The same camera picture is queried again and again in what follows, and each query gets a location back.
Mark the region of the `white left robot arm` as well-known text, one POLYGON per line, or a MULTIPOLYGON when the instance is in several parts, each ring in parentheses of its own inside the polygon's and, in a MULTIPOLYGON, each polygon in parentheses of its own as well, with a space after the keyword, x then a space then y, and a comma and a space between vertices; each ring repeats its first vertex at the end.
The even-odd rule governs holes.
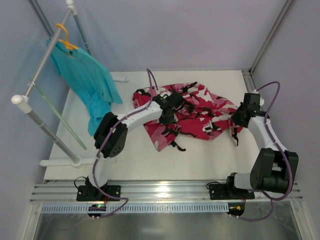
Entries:
POLYGON ((146 104, 124 114, 106 113, 93 135, 94 146, 98 152, 92 172, 85 180, 84 186, 87 191, 92 193, 98 191, 96 167, 100 157, 107 159, 119 155, 125 147, 127 134, 141 125, 150 121, 158 121, 161 124, 173 123, 174 111, 182 107, 184 103, 183 96, 174 91, 170 95, 151 95, 146 104))

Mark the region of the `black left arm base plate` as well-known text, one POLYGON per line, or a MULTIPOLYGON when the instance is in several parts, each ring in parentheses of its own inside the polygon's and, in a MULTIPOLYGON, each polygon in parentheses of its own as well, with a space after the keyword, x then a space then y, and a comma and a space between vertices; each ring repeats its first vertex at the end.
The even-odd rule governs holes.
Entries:
POLYGON ((76 200, 78 202, 119 202, 121 197, 121 186, 120 185, 105 185, 102 191, 106 194, 115 197, 111 198, 102 194, 94 186, 81 185, 78 187, 76 200))

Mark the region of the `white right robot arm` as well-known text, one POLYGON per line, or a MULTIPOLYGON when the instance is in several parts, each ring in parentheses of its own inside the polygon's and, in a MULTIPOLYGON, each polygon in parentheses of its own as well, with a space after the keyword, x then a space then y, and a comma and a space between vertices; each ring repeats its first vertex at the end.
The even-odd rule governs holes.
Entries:
POLYGON ((231 120, 250 131, 259 153, 249 173, 231 173, 228 177, 236 189, 284 194, 292 190, 299 157, 288 151, 276 136, 268 114, 261 110, 258 93, 245 93, 243 102, 231 120))

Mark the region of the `pink camouflage trousers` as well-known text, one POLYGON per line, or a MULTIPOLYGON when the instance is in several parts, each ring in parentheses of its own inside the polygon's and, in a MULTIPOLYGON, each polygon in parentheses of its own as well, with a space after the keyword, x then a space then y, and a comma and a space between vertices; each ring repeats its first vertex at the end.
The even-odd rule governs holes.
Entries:
POLYGON ((169 145, 177 147, 175 139, 178 135, 212 141, 229 130, 235 142, 239 142, 238 133, 243 127, 232 121, 237 106, 227 98, 211 93, 206 86, 196 81, 163 85, 158 90, 165 99, 177 92, 184 102, 174 109, 172 123, 152 120, 143 125, 157 151, 169 145))

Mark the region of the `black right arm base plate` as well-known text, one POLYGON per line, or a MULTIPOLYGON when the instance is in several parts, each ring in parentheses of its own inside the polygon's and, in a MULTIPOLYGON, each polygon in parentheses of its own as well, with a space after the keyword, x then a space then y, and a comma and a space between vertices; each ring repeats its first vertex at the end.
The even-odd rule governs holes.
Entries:
POLYGON ((235 188, 227 183, 218 181, 209 182, 206 184, 211 200, 253 200, 255 194, 247 189, 235 188))

